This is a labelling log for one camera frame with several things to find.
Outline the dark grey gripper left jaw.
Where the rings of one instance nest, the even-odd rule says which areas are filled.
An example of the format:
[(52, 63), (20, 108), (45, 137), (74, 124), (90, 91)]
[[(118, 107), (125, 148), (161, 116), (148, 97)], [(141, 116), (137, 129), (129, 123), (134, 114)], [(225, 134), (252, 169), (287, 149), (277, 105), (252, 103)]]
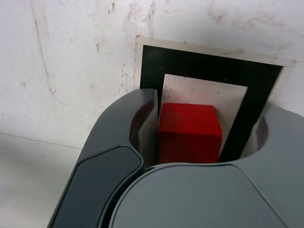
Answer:
[(51, 217), (53, 228), (107, 228), (123, 194), (145, 173), (138, 132), (157, 107), (157, 91), (134, 90), (94, 124)]

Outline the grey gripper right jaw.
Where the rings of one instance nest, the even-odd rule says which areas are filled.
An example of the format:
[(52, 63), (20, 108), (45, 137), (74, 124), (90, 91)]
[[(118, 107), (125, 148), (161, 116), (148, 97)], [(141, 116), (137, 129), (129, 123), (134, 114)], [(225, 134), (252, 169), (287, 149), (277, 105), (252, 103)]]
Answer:
[(304, 118), (277, 106), (255, 154), (216, 163), (157, 165), (119, 199), (111, 228), (301, 228)]

